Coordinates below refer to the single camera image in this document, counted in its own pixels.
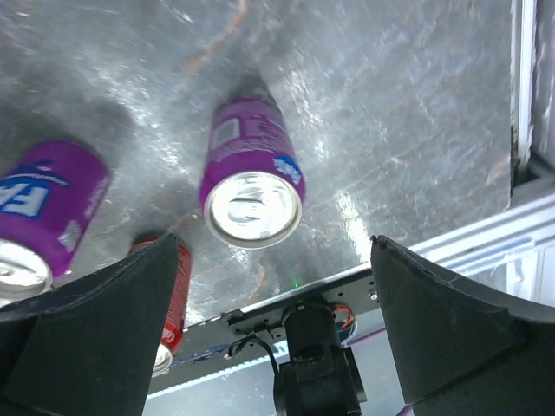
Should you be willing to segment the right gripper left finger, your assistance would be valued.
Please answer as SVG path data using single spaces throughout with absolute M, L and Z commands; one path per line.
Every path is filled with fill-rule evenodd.
M 3 415 L 140 415 L 177 276 L 166 234 L 1 309 Z

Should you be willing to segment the purple Fanta can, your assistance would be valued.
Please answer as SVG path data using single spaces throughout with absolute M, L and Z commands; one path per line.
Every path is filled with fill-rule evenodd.
M 284 241 L 300 223 L 305 191 L 274 103 L 238 98 L 216 111 L 199 202 L 218 239 L 246 250 Z

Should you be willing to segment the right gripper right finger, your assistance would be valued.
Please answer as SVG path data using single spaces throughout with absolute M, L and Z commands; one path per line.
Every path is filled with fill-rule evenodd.
M 554 309 L 477 283 L 385 236 L 371 269 L 416 415 L 551 415 Z

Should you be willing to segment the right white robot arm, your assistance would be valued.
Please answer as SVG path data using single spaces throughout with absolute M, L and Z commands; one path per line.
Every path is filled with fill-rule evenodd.
M 1 309 L 4 415 L 140 415 L 178 270 L 173 235 L 60 289 Z M 554 309 L 374 237 L 381 311 L 405 402 L 418 415 L 551 415 Z M 356 364 L 324 299 L 282 314 L 280 415 L 357 415 Z

